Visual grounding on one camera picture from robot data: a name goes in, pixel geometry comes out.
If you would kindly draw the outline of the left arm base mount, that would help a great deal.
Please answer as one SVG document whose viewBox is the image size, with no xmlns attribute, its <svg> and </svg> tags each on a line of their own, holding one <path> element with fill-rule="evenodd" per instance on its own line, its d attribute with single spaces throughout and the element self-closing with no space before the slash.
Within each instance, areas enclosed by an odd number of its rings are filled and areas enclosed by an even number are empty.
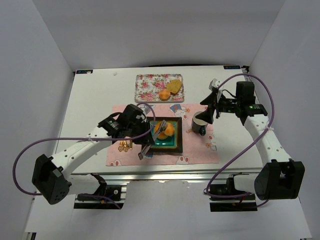
<svg viewBox="0 0 320 240">
<path fill-rule="evenodd" d="M 74 209 L 81 210 L 120 210 L 124 206 L 127 193 L 126 183 L 107 183 L 97 190 L 81 192 L 75 197 Z"/>
</svg>

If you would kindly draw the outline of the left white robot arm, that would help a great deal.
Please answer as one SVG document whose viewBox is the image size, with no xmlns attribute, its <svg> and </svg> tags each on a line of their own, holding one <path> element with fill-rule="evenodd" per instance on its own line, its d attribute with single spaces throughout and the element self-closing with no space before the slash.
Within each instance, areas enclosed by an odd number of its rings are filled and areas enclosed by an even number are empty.
<svg viewBox="0 0 320 240">
<path fill-rule="evenodd" d="M 73 175 L 85 161 L 116 143 L 130 138 L 136 145 L 154 144 L 147 114 L 154 110 L 148 104 L 143 107 L 129 104 L 123 112 L 116 112 L 102 120 L 84 138 L 79 138 L 70 147 L 47 157 L 36 159 L 32 183 L 51 205 L 73 194 L 88 194 L 102 198 L 106 182 L 97 173 Z"/>
</svg>

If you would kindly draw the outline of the silver metal tongs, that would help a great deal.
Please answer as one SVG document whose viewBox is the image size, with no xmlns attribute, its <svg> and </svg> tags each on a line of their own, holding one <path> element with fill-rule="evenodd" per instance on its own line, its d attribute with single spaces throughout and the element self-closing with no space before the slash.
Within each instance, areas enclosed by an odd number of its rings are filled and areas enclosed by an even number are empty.
<svg viewBox="0 0 320 240">
<path fill-rule="evenodd" d="M 157 129 L 157 131 L 154 132 L 152 139 L 155 142 L 155 140 L 158 138 L 158 136 L 165 131 L 165 129 L 167 128 L 167 122 L 165 120 L 162 120 L 160 122 L 160 125 Z M 141 151 L 138 154 L 138 157 L 140 160 L 142 160 L 144 158 L 144 156 L 148 153 L 148 151 L 150 150 L 150 148 L 154 145 L 155 143 L 151 144 L 146 144 L 143 145 L 143 147 L 141 148 Z"/>
</svg>

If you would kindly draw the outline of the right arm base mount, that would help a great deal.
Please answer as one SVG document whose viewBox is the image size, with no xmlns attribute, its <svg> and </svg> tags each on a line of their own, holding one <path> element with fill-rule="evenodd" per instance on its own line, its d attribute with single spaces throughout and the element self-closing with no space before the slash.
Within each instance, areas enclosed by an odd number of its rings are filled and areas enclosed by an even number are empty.
<svg viewBox="0 0 320 240">
<path fill-rule="evenodd" d="M 256 197 L 253 194 L 236 190 L 234 177 L 231 174 L 225 183 L 212 183 L 209 187 L 209 207 L 212 213 L 255 212 L 258 210 Z"/>
</svg>

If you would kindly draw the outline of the orange donut bread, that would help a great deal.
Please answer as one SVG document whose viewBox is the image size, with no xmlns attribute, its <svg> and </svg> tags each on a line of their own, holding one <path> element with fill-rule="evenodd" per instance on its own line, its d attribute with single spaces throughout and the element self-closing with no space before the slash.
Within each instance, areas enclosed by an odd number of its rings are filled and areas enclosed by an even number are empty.
<svg viewBox="0 0 320 240">
<path fill-rule="evenodd" d="M 158 122 L 158 123 L 156 124 L 156 126 L 154 127 L 154 132 L 155 132 L 155 133 L 158 131 L 160 125 L 161 125 L 161 122 Z M 157 138 L 158 138 L 159 140 L 165 140 L 167 137 L 168 137 L 168 136 L 167 136 L 163 131 L 161 131 L 161 132 L 159 133 L 159 135 L 158 135 Z"/>
</svg>

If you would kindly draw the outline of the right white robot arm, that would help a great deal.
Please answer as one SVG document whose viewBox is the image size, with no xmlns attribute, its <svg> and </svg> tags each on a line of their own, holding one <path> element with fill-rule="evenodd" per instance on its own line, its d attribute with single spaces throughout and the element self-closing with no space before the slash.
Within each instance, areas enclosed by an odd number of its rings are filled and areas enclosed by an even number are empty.
<svg viewBox="0 0 320 240">
<path fill-rule="evenodd" d="M 294 161 L 282 147 L 270 126 L 273 118 L 268 117 L 262 104 L 256 103 L 254 83 L 238 81 L 233 98 L 226 98 L 221 87 L 222 83 L 217 79 L 210 82 L 211 94 L 201 102 L 207 108 L 197 113 L 195 118 L 212 124 L 221 113 L 235 114 L 253 139 L 248 148 L 256 146 L 262 169 L 257 174 L 232 174 L 221 189 L 209 183 L 205 194 L 213 199 L 235 199 L 248 195 L 256 195 L 260 200 L 296 199 L 305 166 L 300 161 Z"/>
</svg>

